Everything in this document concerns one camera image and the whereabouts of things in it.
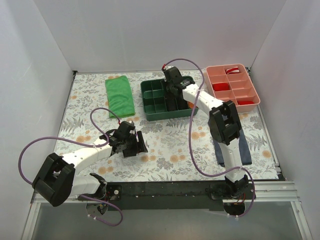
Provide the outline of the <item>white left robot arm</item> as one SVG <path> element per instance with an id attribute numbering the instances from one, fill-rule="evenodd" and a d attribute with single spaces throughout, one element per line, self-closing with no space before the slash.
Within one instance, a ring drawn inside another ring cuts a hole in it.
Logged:
<path id="1" fill-rule="evenodd" d="M 123 121 L 117 129 L 101 135 L 91 147 L 48 155 L 31 185 L 54 207 L 74 196 L 101 200 L 107 195 L 107 181 L 96 173 L 80 172 L 115 154 L 122 153 L 127 158 L 147 151 L 142 132 L 136 130 L 134 123 Z"/>

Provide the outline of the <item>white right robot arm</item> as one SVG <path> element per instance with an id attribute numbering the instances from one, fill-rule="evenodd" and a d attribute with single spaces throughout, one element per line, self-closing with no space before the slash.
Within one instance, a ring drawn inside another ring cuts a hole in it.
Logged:
<path id="1" fill-rule="evenodd" d="M 232 199 L 239 198 L 249 184 L 242 167 L 251 164 L 252 158 L 235 103 L 203 91 L 190 77 L 183 77 L 175 66 L 164 65 L 162 72 L 165 76 L 162 85 L 169 97 L 187 101 L 208 115 L 215 156 L 226 171 L 222 190 Z"/>

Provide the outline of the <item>black pinstriped underwear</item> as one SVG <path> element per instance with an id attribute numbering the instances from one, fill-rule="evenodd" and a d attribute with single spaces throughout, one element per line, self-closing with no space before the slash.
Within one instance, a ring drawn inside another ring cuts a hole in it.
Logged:
<path id="1" fill-rule="evenodd" d="M 178 105 L 175 97 L 168 96 L 165 98 L 166 109 L 168 112 L 177 111 Z"/>

